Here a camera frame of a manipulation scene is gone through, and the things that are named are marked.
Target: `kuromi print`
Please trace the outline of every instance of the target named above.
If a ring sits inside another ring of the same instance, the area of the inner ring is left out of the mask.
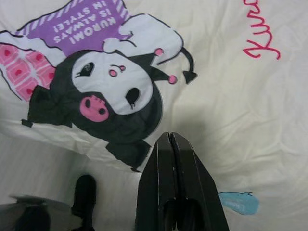
[[[16,97],[29,103],[21,125],[75,126],[136,169],[151,148],[144,139],[163,116],[155,83],[172,88],[182,78],[159,65],[182,54],[186,84],[197,74],[176,31],[148,14],[130,17],[121,3],[74,0],[1,32],[0,69]]]

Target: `black clip jaw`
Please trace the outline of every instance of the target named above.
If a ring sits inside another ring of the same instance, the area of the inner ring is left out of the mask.
[[[156,142],[141,176],[135,231],[229,231],[215,183],[177,133]]]

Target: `light blue object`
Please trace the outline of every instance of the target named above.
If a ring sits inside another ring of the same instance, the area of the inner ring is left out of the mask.
[[[229,207],[242,215],[253,215],[259,207],[259,200],[249,192],[221,192],[219,197],[223,206]]]

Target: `black tail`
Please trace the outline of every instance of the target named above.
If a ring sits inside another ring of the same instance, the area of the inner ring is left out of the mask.
[[[193,71],[194,70],[193,57],[191,56],[191,54],[184,47],[182,47],[180,52],[182,52],[185,55],[185,57],[187,58],[187,60],[189,62],[189,70],[188,71],[183,71],[183,74],[185,76],[186,84],[189,84],[191,81],[194,80],[194,78],[197,77],[197,74]]]

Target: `white fabric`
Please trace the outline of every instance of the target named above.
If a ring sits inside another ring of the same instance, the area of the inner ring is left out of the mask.
[[[305,231],[308,215],[306,142],[308,130],[308,14],[306,1],[260,0],[258,16],[270,27],[269,47],[252,51],[251,40],[266,44],[265,27],[251,27],[259,19],[251,1],[125,1],[131,15],[149,13],[174,28],[195,61],[198,77],[189,85],[181,76],[187,61],[179,56],[163,64],[166,73],[179,77],[170,90],[157,83],[164,114],[156,131],[146,139],[153,145],[164,131],[176,131],[190,140],[220,192],[252,192],[260,200],[258,212],[243,217],[226,209],[232,231]],[[25,22],[58,9],[64,0],[3,0],[0,30],[14,30]],[[90,158],[115,165],[102,151],[103,140],[77,128],[35,124],[26,118],[24,102],[0,79],[0,129],[74,149]]]

